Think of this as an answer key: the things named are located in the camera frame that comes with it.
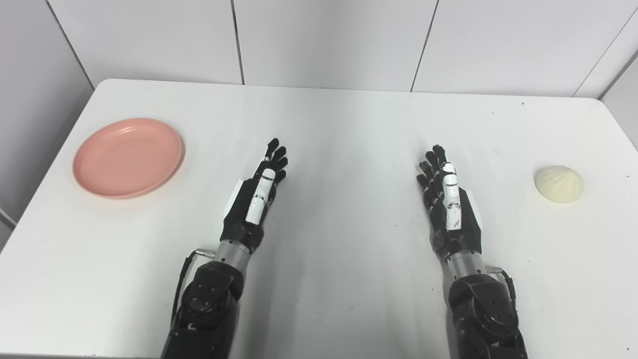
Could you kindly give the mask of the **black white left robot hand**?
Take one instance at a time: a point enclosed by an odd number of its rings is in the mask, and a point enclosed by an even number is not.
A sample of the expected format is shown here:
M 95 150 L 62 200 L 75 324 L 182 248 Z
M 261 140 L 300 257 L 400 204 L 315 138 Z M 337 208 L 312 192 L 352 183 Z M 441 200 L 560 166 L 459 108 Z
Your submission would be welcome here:
M 287 148 L 273 138 L 253 176 L 240 180 L 223 220 L 221 241 L 232 241 L 253 254 L 264 238 L 265 216 L 276 198 L 278 184 L 287 176 Z

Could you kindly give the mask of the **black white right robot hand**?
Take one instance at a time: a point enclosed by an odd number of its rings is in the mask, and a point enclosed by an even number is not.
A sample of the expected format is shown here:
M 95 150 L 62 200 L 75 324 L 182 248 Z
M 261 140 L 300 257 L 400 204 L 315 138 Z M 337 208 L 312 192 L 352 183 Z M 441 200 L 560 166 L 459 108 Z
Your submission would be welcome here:
M 432 226 L 431 247 L 440 259 L 463 251 L 481 254 L 481 228 L 469 194 L 460 186 L 445 149 L 434 145 L 419 163 L 422 200 Z

